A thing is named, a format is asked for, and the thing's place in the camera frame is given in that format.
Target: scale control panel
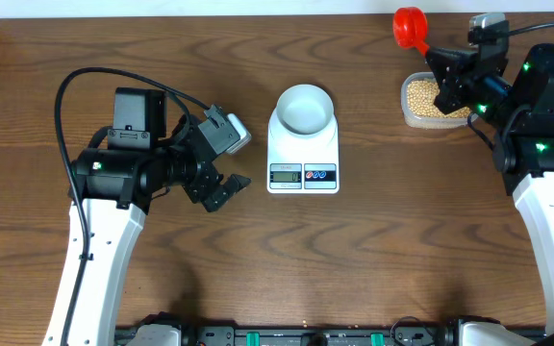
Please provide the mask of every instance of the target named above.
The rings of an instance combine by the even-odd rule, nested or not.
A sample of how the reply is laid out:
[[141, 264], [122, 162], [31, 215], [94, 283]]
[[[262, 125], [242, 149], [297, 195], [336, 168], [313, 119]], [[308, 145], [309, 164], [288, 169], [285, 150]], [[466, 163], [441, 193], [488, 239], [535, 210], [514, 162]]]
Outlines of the scale control panel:
[[270, 165], [269, 183], [273, 189], [336, 189], [337, 165], [273, 163]]

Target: wooden surface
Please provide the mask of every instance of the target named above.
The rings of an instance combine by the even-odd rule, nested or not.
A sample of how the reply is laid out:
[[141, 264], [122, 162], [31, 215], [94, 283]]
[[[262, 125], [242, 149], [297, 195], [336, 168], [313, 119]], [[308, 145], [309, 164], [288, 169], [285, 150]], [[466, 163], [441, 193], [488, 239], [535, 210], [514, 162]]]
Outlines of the wooden surface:
[[[513, 27], [554, 14], [509, 14]], [[432, 44], [466, 48], [468, 14], [429, 16]], [[455, 313], [543, 325], [528, 234], [491, 153], [462, 128], [405, 125], [399, 92], [426, 70], [399, 49], [390, 15], [0, 20], [0, 344], [39, 343], [62, 273], [67, 182], [53, 99], [90, 65], [124, 68], [235, 112], [253, 141], [217, 161], [254, 183], [206, 214], [180, 188], [151, 207], [119, 325], [161, 310], [241, 325], [389, 325]], [[554, 30], [512, 39], [512, 80]], [[341, 190], [266, 192], [266, 127], [281, 92], [300, 83], [334, 98]], [[112, 123], [115, 76], [75, 81], [64, 99], [70, 155]], [[173, 126], [178, 112], [170, 113]], [[491, 133], [491, 129], [479, 124]]]

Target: container of beans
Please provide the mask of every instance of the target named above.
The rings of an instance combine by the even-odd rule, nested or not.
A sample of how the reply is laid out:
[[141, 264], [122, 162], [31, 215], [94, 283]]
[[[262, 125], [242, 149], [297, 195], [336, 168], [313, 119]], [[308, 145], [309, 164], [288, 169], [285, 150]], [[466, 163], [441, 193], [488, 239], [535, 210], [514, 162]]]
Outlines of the container of beans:
[[418, 72], [408, 77], [401, 88], [401, 107], [405, 122], [421, 129], [453, 129], [467, 125], [468, 108], [444, 114], [433, 102], [440, 93], [432, 72]]

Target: white wall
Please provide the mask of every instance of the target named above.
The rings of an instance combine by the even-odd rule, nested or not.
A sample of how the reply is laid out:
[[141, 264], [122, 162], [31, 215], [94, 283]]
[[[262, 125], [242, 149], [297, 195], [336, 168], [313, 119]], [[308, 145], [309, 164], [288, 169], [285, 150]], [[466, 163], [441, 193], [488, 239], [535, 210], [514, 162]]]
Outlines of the white wall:
[[0, 0], [0, 18], [393, 13], [554, 12], [554, 0]]

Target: green light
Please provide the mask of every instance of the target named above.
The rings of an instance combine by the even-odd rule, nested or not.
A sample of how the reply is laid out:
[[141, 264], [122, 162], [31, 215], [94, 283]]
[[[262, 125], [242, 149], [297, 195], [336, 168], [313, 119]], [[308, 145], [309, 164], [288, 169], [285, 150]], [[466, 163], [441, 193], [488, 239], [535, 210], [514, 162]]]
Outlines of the green light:
[[542, 143], [536, 143], [536, 149], [538, 149], [539, 152], [543, 152], [546, 150], [547, 146]]

